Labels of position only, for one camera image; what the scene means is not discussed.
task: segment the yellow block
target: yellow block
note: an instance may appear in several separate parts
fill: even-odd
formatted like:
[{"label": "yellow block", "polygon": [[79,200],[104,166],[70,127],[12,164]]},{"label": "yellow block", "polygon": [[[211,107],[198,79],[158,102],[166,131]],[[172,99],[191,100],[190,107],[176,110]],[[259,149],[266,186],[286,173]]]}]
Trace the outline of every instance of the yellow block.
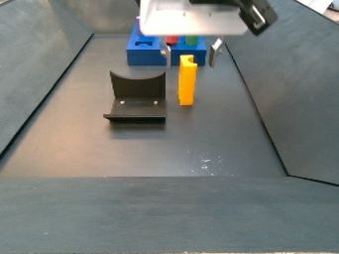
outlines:
[{"label": "yellow block", "polygon": [[194,105],[195,102],[198,64],[194,60],[194,55],[180,56],[178,95],[182,106]]}]

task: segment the dark floor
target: dark floor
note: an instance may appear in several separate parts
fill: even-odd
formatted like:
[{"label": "dark floor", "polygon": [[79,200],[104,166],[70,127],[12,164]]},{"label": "dark floor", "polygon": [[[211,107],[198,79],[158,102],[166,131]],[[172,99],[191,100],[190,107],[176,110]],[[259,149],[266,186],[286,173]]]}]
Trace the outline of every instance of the dark floor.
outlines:
[{"label": "dark floor", "polygon": [[167,69],[167,122],[114,125],[108,72],[147,76],[163,66],[128,66],[127,36],[95,36],[0,162],[0,178],[285,177],[227,52],[199,68],[196,101],[179,106],[178,67]]}]

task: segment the gray surface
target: gray surface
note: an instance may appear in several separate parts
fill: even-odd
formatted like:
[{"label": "gray surface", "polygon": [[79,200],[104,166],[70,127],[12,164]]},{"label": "gray surface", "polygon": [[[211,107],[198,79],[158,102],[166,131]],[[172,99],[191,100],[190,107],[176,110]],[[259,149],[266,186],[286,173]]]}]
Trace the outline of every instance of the gray surface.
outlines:
[{"label": "gray surface", "polygon": [[231,178],[0,181],[2,253],[339,252],[339,189]]},{"label": "gray surface", "polygon": [[339,184],[339,27],[291,0],[258,38],[228,38],[289,172]]},{"label": "gray surface", "polygon": [[234,62],[199,68],[196,103],[176,98],[167,71],[167,123],[111,125],[110,71],[159,74],[163,66],[126,64],[127,36],[98,37],[63,78],[0,162],[0,177],[283,177]]},{"label": "gray surface", "polygon": [[0,6],[0,153],[90,36],[56,1]]},{"label": "gray surface", "polygon": [[60,0],[96,34],[130,33],[139,9],[135,0]]}]

